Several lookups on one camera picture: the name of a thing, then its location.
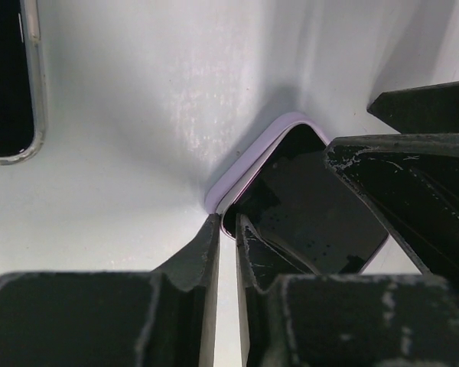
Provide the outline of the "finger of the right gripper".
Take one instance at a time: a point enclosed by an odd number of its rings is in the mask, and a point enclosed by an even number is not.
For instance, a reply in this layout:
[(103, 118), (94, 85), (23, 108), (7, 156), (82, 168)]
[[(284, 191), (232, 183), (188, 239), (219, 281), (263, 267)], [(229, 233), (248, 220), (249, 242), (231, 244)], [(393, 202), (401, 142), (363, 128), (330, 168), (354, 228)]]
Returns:
[(381, 93), (367, 112), (402, 134), (459, 133), (459, 81)]
[(459, 293), (459, 134), (335, 138), (324, 163), (421, 273)]

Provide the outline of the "black screen phone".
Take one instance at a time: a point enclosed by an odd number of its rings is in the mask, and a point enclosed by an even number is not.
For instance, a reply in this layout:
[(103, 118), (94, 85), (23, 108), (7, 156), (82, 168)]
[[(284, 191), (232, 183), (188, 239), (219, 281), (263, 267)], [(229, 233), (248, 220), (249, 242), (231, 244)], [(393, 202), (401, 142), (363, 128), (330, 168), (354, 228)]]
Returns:
[(359, 273), (388, 232), (324, 165), (326, 143), (306, 124), (290, 128), (223, 214), (236, 235), (244, 215), (262, 239), (303, 258), (319, 274)]
[(0, 0), (0, 157), (25, 151), (34, 138), (34, 116), (21, 3)]

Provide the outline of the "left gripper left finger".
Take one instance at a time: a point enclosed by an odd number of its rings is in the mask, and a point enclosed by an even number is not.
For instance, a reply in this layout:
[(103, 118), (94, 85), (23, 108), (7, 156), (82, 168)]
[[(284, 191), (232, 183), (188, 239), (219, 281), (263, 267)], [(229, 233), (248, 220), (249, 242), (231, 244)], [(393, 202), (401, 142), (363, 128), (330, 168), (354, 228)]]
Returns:
[(220, 216), (160, 265), (162, 283), (151, 328), (153, 366), (212, 366), (216, 332)]

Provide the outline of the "clear phone case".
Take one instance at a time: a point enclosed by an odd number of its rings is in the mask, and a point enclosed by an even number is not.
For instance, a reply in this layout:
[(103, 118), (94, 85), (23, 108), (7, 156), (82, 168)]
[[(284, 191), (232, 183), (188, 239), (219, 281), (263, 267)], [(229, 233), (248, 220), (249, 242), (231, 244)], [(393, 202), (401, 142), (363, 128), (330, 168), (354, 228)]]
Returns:
[(0, 157), (0, 165), (17, 164), (34, 156), (41, 145), (47, 130), (47, 103), (45, 96), (44, 63), (41, 54), (41, 27), (36, 1), (21, 3), (21, 26), (27, 56), (28, 75), (34, 116), (34, 138), (25, 151), (8, 157)]

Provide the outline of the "purple phone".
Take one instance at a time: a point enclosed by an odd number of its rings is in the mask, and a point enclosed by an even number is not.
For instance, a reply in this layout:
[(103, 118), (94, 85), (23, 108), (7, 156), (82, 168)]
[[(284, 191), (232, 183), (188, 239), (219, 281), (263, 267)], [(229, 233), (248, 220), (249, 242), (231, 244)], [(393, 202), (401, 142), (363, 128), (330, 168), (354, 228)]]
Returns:
[[(306, 115), (300, 112), (285, 113), (284, 115), (281, 115), (270, 124), (270, 126), (248, 147), (248, 149), (244, 151), (239, 158), (237, 158), (236, 162), (221, 176), (221, 178), (213, 185), (213, 187), (207, 193), (205, 198), (206, 210), (210, 213), (220, 214), (221, 229), (230, 238), (235, 239), (236, 236), (231, 237), (223, 229), (223, 214), (225, 210), (228, 209), (228, 207), (232, 203), (232, 200), (235, 199), (237, 195), (241, 192), (241, 190), (244, 188), (244, 179), (249, 178), (251, 176), (252, 170), (260, 168), (263, 165), (265, 159), (269, 157), (272, 151), (276, 148), (277, 144), (283, 139), (284, 134), (290, 128), (299, 124), (310, 125), (318, 133), (319, 137), (326, 143), (327, 146), (330, 144), (331, 139), (325, 135), (322, 128), (320, 128), (316, 123), (310, 120)], [(297, 255), (292, 254), (288, 250), (282, 250), (295, 256), (305, 265), (307, 265), (303, 258), (300, 258)], [(315, 270), (313, 270), (310, 265), (307, 266), (313, 271), (312, 274), (319, 274)]]

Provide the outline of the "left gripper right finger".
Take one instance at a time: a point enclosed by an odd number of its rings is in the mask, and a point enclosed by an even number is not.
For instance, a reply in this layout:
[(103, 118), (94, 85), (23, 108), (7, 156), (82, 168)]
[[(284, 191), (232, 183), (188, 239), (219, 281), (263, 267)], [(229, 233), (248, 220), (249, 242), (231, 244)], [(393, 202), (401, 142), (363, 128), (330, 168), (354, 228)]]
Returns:
[(236, 217), (236, 263), (242, 364), (288, 366), (282, 277), (313, 271), (264, 240), (243, 214)]

